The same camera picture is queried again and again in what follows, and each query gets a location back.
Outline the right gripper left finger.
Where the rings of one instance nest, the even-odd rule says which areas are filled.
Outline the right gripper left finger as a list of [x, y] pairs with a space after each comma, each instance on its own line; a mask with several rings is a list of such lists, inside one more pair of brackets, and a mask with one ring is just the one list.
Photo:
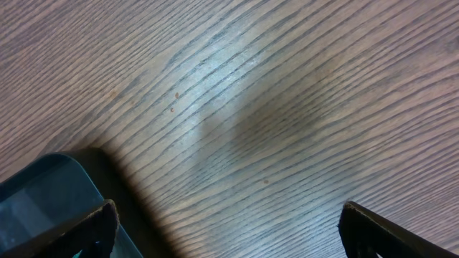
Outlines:
[[113, 200], [70, 219], [1, 255], [1, 258], [109, 258], [120, 219]]

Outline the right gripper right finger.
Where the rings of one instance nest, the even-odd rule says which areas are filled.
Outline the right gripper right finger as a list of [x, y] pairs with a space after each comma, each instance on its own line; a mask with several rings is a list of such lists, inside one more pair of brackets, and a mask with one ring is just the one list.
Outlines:
[[338, 228], [348, 258], [458, 258], [353, 201], [343, 205]]

